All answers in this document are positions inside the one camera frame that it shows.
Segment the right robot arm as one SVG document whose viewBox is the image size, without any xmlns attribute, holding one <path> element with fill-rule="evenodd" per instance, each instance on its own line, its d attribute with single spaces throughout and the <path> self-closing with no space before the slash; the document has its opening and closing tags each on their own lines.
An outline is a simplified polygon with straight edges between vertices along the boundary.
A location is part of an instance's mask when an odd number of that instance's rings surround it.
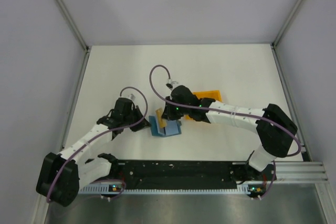
<svg viewBox="0 0 336 224">
<path fill-rule="evenodd" d="M 166 86 L 171 93 L 165 97 L 163 119 L 174 121 L 187 115 L 196 122 L 230 125 L 258 135 L 261 144 L 252 152 L 245 166 L 248 178 L 258 179 L 269 163 L 289 155 L 298 128 L 279 106 L 268 104 L 264 109 L 243 108 L 213 98 L 198 98 L 178 82 Z"/>
</svg>

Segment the gold credit card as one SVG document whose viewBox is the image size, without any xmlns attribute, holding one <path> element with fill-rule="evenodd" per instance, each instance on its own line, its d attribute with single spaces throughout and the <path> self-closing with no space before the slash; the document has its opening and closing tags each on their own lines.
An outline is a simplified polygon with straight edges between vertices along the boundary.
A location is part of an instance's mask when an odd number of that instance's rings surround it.
<svg viewBox="0 0 336 224">
<path fill-rule="evenodd" d="M 163 109 L 162 108 L 159 108 L 155 111 L 155 115 L 156 115 L 156 118 L 157 118 L 157 124 L 159 126 L 159 128 L 163 129 L 167 126 L 167 122 L 165 119 L 162 118 L 162 115 L 163 115 Z"/>
</svg>

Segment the yellow plastic bin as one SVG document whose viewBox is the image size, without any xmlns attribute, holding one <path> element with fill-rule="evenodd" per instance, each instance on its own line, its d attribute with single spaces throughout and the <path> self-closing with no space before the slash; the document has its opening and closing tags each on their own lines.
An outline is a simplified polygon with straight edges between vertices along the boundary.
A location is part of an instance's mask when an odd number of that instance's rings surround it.
<svg viewBox="0 0 336 224">
<path fill-rule="evenodd" d="M 222 102 L 222 96 L 219 90 L 192 92 L 188 97 L 187 105 L 197 107 L 208 107 L 212 102 Z M 185 118 L 196 122 L 206 122 L 209 120 L 206 117 L 206 111 L 197 109 L 186 109 Z"/>
</svg>

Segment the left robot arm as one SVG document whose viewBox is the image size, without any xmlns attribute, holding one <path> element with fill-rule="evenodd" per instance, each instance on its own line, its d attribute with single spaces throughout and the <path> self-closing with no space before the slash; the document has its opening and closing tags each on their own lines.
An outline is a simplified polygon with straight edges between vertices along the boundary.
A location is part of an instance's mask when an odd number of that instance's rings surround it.
<svg viewBox="0 0 336 224">
<path fill-rule="evenodd" d="M 50 152 L 43 160 L 36 191 L 48 203 L 69 206 L 79 191 L 101 180 L 118 178 L 118 159 L 103 150 L 125 129 L 137 132 L 150 127 L 134 103 L 134 96 L 119 97 L 107 115 L 81 139 L 59 153 Z"/>
</svg>

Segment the blue leather card holder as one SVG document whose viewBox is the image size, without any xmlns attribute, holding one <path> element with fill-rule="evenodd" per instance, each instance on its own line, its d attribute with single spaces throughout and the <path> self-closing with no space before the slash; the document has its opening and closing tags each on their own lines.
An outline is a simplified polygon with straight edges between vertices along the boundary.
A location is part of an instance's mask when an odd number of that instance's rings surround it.
<svg viewBox="0 0 336 224">
<path fill-rule="evenodd" d="M 168 121 L 167 126 L 160 128 L 159 122 L 156 116 L 149 116 L 149 122 L 151 124 L 151 134 L 155 137 L 170 137 L 182 134 L 181 122 L 179 120 Z"/>
</svg>

